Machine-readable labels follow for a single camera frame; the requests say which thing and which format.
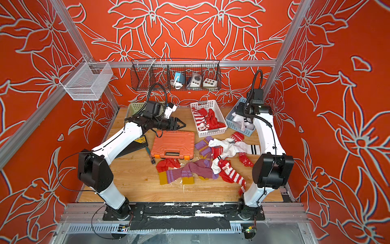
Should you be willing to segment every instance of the black mounting plate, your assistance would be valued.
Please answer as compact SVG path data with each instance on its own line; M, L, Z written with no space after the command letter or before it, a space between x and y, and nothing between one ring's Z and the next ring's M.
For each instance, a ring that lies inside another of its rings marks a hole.
M133 212L133 220L132 221L139 221L142 220L144 217L145 212L145 205L144 204L130 204L130 210ZM126 219L117 219L113 212L112 208L106 207L106 211L103 215L104 221L130 221L131 215L127 217Z
M226 220L228 220L228 221L230 221L230 220L239 220L239 221L241 221L241 220L255 220L253 213L245 212L244 210L242 210L241 214L239 215L235 207L236 207L236 205L224 205L223 206L224 210L234 208L233 210L225 213ZM256 220L263 221L266 219L264 216L263 207L258 207L258 208L256 208L255 211L257 213Z

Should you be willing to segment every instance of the clothing pile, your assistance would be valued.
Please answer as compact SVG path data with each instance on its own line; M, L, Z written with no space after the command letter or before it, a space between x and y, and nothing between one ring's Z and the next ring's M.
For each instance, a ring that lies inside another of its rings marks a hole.
M197 174L200 179L217 179L218 176L225 182L241 185L239 194L245 191L246 181L230 164L227 157L233 157L239 154L240 162L246 167L253 167L253 163L248 159L247 154L260 155L259 145L248 145L243 142L244 135L234 132L225 140L213 139L208 136L195 144L199 150L201 159L195 162L189 162L180 168L177 159L165 159L160 161L156 168L159 172L160 184L168 184L179 178L182 179L183 185L194 184L193 173Z
M243 134L234 132L229 138L223 141L208 136L195 144L195 148L199 150L202 158L212 160L211 168L213 173L219 174L226 182L240 184L242 191L244 191L246 181L233 169L230 161L226 160L226 158L233 157L236 153L239 153L240 162L246 167L253 167L253 163L247 157L247 153L260 155L259 145L248 145L242 141L243 139Z
M215 117L215 112L212 109L209 109L209 112L207 112L204 108L199 110L192 108L192 113L194 114L196 127L199 131L225 127L224 123L218 122Z
M177 169L170 169L168 167L179 167ZM156 168L160 178L160 185L169 184L179 178L182 179L183 185L194 184L192 173L197 174L201 179L217 179L218 175L213 173L210 168L211 162L207 159L200 159L195 162L189 162L184 167L180 168L177 159L165 159L158 162Z

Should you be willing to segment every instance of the yellow label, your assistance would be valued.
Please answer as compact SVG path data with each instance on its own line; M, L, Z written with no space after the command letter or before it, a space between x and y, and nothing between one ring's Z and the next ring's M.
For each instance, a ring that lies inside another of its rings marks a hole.
M138 137L134 141L139 142L139 143L144 143L144 142L146 142L146 139L145 139L145 136L143 135L141 137Z

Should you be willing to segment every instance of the white cable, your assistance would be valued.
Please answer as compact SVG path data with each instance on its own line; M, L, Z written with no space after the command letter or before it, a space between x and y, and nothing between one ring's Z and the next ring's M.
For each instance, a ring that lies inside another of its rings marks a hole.
M183 87L183 84L181 84L180 82L177 82L178 79L179 79L179 76L176 76L175 80L170 80L171 84L172 84L172 81L173 81L172 85L175 87L176 90L179 90L180 88Z

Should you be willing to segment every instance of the wooden table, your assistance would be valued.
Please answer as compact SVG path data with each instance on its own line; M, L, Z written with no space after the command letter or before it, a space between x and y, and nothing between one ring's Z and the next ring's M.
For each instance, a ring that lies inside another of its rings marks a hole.
M223 116L226 116L231 108L221 108ZM123 120L126 116L127 109L119 110L114 124L110 130L108 138L115 134L123 127ZM178 108L172 116L178 117L187 127L182 129L195 132L195 143L201 141L199 139L195 122L192 118L189 108ZM223 140L233 134L235 131L228 128L224 134L215 135L213 138ZM152 150L155 133L148 131L146 138L150 150ZM244 142L248 144L259 144L259 138L255 131L250 137L245 137ZM258 156L248 155L248 158L255 163ZM195 149L193 161L199 159L199 152ZM231 160L232 167L246 180L247 188L252 184L252 168L245 167L238 160L238 154ZM184 201L237 201L239 198L238 190L240 185L237 183L227 183L219 177L216 180L208 179L201 180L194 174L195 184L182 185L181 179L172 182L171 184L160 185L156 166L152 165L150 158L145 149L141 149L121 158L115 159L110 168L114 174L114 183L118 190L129 199L130 202L184 202ZM283 201L279 190L275 190L268 194L265 201ZM103 202L103 200L92 192L83 192L79 202Z

